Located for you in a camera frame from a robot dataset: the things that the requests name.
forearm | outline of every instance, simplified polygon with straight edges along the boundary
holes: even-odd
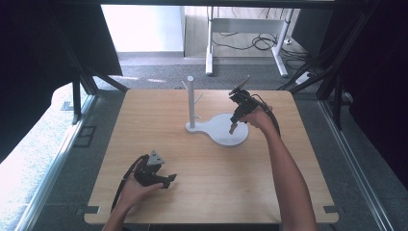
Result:
[[[109,216],[108,221],[103,227],[103,231],[121,231],[123,222],[126,218],[129,209],[125,206],[116,205],[111,215]]]
[[[291,153],[273,125],[261,130],[268,142],[273,181],[284,230],[317,230],[309,190]]]

person's left hand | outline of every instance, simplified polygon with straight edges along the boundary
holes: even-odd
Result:
[[[141,160],[136,164],[134,170],[137,169],[140,162]],[[163,183],[158,183],[145,187],[141,185],[133,175],[130,175],[123,186],[116,206],[126,206],[129,210],[139,204],[148,194],[161,189],[163,186]]]

person's right arm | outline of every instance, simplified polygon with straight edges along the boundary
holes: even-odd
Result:
[[[291,153],[263,109],[243,117],[264,133],[284,231],[318,230],[306,182]]]

white pole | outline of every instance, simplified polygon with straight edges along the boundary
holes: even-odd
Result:
[[[195,128],[194,119],[194,78],[192,76],[187,77],[187,91],[189,92],[189,109],[190,109],[190,127]]]

white desk frame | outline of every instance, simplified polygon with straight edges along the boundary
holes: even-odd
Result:
[[[207,75],[213,74],[213,33],[248,33],[248,34],[279,34],[279,40],[276,46],[271,48],[273,58],[279,68],[282,77],[288,76],[288,71],[280,57],[285,36],[288,32],[293,9],[288,9],[285,20],[271,19],[240,19],[240,18],[214,18],[214,7],[211,7],[208,18],[208,45],[206,54]]]

